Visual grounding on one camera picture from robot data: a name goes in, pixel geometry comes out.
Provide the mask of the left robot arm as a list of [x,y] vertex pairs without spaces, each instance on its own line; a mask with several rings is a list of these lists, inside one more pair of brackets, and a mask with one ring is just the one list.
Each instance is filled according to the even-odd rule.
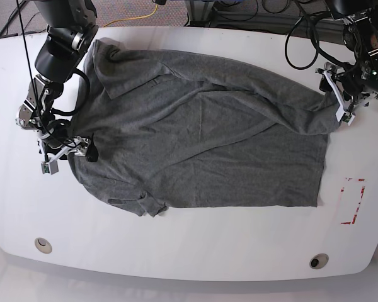
[[[336,119],[351,123],[359,106],[378,99],[378,1],[326,1],[325,12],[312,14],[305,11],[300,1],[295,5],[301,16],[294,27],[305,22],[314,56],[327,60],[322,69],[316,69],[322,77],[319,88],[334,93],[339,104]],[[342,62],[321,48],[317,24],[326,18],[344,23],[342,39],[353,52],[354,64]]]

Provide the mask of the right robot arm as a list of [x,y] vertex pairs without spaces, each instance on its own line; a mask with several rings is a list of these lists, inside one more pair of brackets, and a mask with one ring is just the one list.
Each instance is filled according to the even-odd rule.
[[[47,22],[47,38],[35,60],[36,75],[30,77],[28,94],[20,106],[16,124],[34,130],[43,156],[44,174],[58,171],[58,160],[69,154],[98,160],[98,151],[91,137],[71,137],[69,117],[79,113],[88,101],[91,84],[78,64],[97,34],[97,12],[91,1],[36,1],[39,13]],[[53,107],[64,91],[64,84],[77,75],[83,80],[83,100],[72,111]]]

